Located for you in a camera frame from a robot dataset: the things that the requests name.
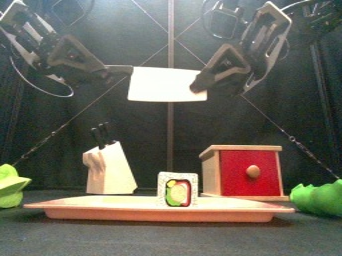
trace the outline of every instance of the red box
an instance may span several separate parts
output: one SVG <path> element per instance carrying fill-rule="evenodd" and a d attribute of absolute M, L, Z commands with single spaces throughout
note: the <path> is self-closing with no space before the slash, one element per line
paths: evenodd
<path fill-rule="evenodd" d="M 280 146 L 210 145 L 198 155 L 202 195 L 287 200 L 279 151 Z"/>

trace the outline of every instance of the drawer knob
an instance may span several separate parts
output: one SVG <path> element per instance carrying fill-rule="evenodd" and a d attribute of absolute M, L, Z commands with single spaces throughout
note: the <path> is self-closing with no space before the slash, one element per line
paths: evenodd
<path fill-rule="evenodd" d="M 247 168 L 245 173 L 251 179 L 256 179 L 260 176 L 260 168 L 256 165 L 251 165 Z"/>

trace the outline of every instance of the black knife handle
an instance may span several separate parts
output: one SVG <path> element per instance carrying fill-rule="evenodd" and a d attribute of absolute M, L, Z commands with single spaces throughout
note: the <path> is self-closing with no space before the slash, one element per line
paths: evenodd
<path fill-rule="evenodd" d="M 100 129 L 101 138 L 104 140 L 104 143 L 106 145 L 113 144 L 116 141 L 109 139 L 109 123 L 104 122 L 102 124 L 98 124 L 98 129 Z"/>
<path fill-rule="evenodd" d="M 96 129 L 96 128 L 92 128 L 90 129 L 90 135 L 97 143 L 97 146 L 98 146 L 98 149 L 104 149 L 104 141 L 102 141 L 102 138 L 101 138 L 101 133 L 100 133 L 100 130 Z"/>

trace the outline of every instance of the green plush toy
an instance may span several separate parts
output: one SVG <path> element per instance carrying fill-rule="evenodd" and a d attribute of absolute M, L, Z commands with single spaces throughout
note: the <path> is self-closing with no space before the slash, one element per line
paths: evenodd
<path fill-rule="evenodd" d="M 19 205 L 22 200 L 22 188 L 30 179 L 18 177 L 13 166 L 0 166 L 0 208 L 10 208 Z"/>
<path fill-rule="evenodd" d="M 320 187 L 299 184 L 291 190 L 289 200 L 301 212 L 317 216 L 342 216 L 342 179 Z"/>

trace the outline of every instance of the white knife block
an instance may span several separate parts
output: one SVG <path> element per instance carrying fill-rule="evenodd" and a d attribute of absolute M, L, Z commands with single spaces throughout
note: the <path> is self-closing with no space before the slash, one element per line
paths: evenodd
<path fill-rule="evenodd" d="M 88 167 L 86 193 L 133 193 L 137 186 L 118 141 L 82 153 L 82 164 Z"/>

